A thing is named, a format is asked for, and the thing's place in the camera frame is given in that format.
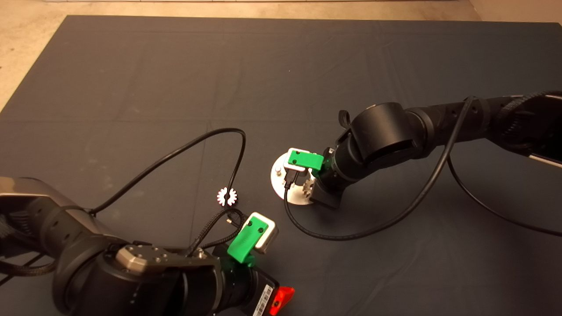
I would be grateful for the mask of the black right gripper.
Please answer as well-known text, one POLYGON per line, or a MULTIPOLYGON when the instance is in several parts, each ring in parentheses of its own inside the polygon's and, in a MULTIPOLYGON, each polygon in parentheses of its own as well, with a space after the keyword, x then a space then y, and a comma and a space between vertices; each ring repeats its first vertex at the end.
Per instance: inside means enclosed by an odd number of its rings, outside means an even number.
POLYGON ((327 208, 339 208, 343 192, 354 184, 347 176, 343 175, 335 161, 335 148, 327 148, 323 152, 321 169, 316 171, 316 178, 310 200, 313 203, 327 208))

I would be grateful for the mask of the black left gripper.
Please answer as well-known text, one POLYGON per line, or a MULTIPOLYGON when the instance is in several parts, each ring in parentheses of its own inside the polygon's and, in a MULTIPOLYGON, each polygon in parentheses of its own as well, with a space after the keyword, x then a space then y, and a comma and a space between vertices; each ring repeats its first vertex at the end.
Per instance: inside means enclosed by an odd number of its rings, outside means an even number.
POLYGON ((222 310, 236 309, 244 316, 277 316, 295 294, 258 267, 222 261, 222 310))

